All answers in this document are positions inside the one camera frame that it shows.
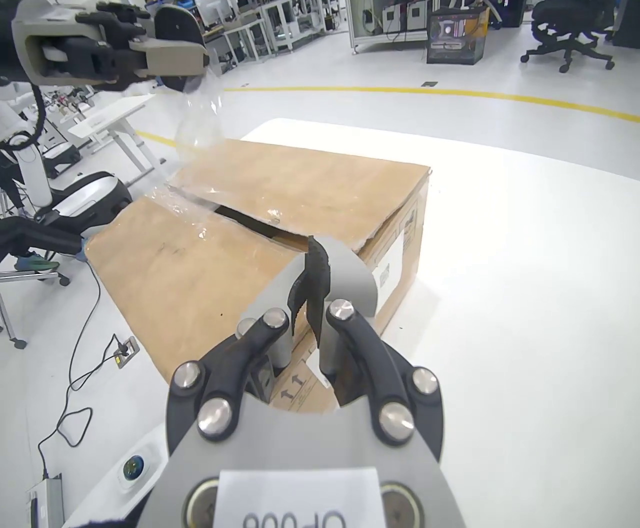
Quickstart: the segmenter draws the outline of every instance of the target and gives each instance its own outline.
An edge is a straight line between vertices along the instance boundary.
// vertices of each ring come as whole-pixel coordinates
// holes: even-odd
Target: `white label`
[[[391,294],[400,284],[402,277],[402,254],[404,247],[404,230],[400,231],[398,238],[382,257],[376,269],[373,270],[373,278],[378,287],[378,307],[376,315],[385,305]]]
[[[326,379],[326,376],[320,370],[320,350],[317,348],[312,352],[312,354],[305,361],[309,370],[314,373],[316,378],[322,383],[326,388],[331,388],[331,383]]]
[[[375,468],[222,471],[213,528],[385,528]]]

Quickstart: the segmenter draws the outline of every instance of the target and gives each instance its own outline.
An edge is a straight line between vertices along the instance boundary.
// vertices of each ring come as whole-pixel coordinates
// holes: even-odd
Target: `electrical outlet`
[[[129,337],[123,343],[123,345],[126,345],[128,351],[129,351],[129,355],[128,356],[123,356],[120,353],[115,355],[116,364],[117,364],[119,369],[124,367],[124,365],[126,365],[133,356],[135,356],[138,352],[140,352],[140,347],[138,346],[138,341],[136,341],[136,338],[133,337],[133,336]]]

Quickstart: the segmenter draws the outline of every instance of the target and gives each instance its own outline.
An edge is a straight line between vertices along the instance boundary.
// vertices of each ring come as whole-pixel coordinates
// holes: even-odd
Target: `box flap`
[[[428,167],[227,140],[172,184],[289,233],[331,235],[358,251],[427,177]]]

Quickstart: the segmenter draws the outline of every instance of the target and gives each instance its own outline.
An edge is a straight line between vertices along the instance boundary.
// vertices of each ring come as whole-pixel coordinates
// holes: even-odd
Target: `shoe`
[[[89,241],[88,238],[82,239],[82,249],[80,250],[79,253],[76,253],[76,260],[79,260],[80,262],[87,262],[86,255],[84,254],[84,248],[86,248],[86,243],[88,241]]]
[[[47,260],[35,253],[28,257],[18,257],[13,266],[17,271],[54,271],[58,269],[59,262]]]

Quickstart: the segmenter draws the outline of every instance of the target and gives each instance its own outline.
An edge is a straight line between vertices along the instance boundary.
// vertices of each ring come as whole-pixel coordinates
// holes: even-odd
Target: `black cushion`
[[[601,2],[589,0],[543,0],[533,8],[531,16],[538,22],[572,28],[595,28],[601,19]]]

